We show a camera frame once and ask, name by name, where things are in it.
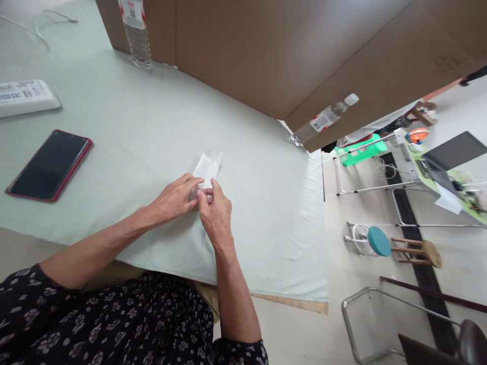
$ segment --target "red smartphone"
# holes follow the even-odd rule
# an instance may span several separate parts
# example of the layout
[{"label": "red smartphone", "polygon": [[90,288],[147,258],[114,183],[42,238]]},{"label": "red smartphone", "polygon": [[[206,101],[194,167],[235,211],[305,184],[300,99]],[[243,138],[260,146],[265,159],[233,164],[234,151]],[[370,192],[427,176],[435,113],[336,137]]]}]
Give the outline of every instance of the red smartphone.
[{"label": "red smartphone", "polygon": [[92,145],[89,138],[54,130],[5,192],[44,202],[56,201]]}]

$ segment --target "black patterned dress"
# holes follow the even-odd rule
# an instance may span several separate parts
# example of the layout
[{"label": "black patterned dress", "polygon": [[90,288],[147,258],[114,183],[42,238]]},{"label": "black patterned dress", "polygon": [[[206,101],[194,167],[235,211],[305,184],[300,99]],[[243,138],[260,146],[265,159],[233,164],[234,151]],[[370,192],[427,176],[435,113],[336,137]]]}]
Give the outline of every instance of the black patterned dress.
[{"label": "black patterned dress", "polygon": [[176,276],[82,294],[35,265],[0,284],[0,365],[268,363],[262,341],[212,341],[211,309]]}]

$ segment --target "stool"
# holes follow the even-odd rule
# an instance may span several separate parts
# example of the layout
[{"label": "stool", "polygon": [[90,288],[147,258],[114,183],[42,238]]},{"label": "stool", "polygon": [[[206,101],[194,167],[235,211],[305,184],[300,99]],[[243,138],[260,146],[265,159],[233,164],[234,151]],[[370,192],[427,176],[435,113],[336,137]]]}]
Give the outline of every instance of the stool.
[{"label": "stool", "polygon": [[[345,242],[353,242],[357,247],[359,254],[366,256],[390,256],[391,244],[386,234],[378,227],[371,227],[365,224],[346,223],[347,226],[352,227],[352,236],[345,236]],[[357,232],[358,229],[363,229],[365,234]],[[369,243],[369,252],[365,252],[361,247],[363,244]]]},{"label": "stool", "polygon": [[[336,149],[336,154],[337,155],[341,155],[345,152],[348,152],[348,151],[351,151],[353,149],[356,149],[357,147],[360,147],[364,144],[367,144],[367,143],[372,143],[374,141],[377,141],[378,139],[380,139],[380,136],[378,134],[373,134],[372,135],[372,138],[371,139],[368,139],[366,141],[363,141],[363,142],[360,142],[360,143],[356,143],[356,144],[353,144],[351,146],[348,146],[348,147],[344,147],[342,149],[339,149],[339,148],[335,148]],[[352,165],[356,165],[358,164],[359,162],[362,162],[362,161],[365,161],[371,157],[374,157],[374,156],[377,156],[381,153],[384,153],[385,151],[387,151],[387,146],[384,142],[377,142],[375,144],[372,144],[370,145],[369,147],[367,147],[366,149],[364,150],[358,150],[358,151],[355,151],[353,152],[354,154],[356,154],[355,156],[353,156],[352,154],[348,154],[346,156],[343,156],[342,159],[341,159],[341,163],[343,166],[352,166]]]},{"label": "stool", "polygon": [[[406,244],[405,248],[393,248],[394,252],[402,252],[406,256],[406,260],[399,260],[401,263],[415,264],[415,265],[429,265],[434,266],[438,269],[443,267],[443,260],[441,255],[436,249],[435,245],[430,241],[414,241],[405,238],[394,238],[391,240],[393,242],[403,242]],[[412,245],[420,246],[421,248],[411,248]]]}]

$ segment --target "hand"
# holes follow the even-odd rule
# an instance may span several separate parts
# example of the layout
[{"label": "hand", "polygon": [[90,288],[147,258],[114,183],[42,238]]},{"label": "hand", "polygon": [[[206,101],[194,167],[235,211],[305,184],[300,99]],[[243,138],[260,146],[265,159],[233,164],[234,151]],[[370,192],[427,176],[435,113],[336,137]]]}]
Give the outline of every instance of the hand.
[{"label": "hand", "polygon": [[232,202],[223,195],[222,188],[212,178],[213,189],[198,191],[199,215],[203,227],[208,233],[213,247],[227,251],[233,249],[233,237],[230,229]]},{"label": "hand", "polygon": [[188,196],[203,181],[204,179],[201,177],[194,177],[186,173],[166,186],[162,193],[145,209],[151,225],[156,227],[196,208],[198,200],[193,199],[188,202]]}]

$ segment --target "plastic water bottle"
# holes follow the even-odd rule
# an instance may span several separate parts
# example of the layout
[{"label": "plastic water bottle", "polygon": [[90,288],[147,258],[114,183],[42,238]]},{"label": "plastic water bottle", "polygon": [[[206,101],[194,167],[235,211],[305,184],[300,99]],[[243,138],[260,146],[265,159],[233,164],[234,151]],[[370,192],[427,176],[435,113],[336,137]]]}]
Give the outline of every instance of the plastic water bottle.
[{"label": "plastic water bottle", "polygon": [[350,94],[344,101],[330,105],[308,123],[299,128],[296,133],[289,138],[289,141],[295,146],[303,146],[307,140],[313,138],[323,129],[340,119],[343,113],[357,101],[359,101],[359,97],[356,94]]},{"label": "plastic water bottle", "polygon": [[143,0],[119,0],[118,4],[133,63],[140,68],[151,68],[151,48]]}]

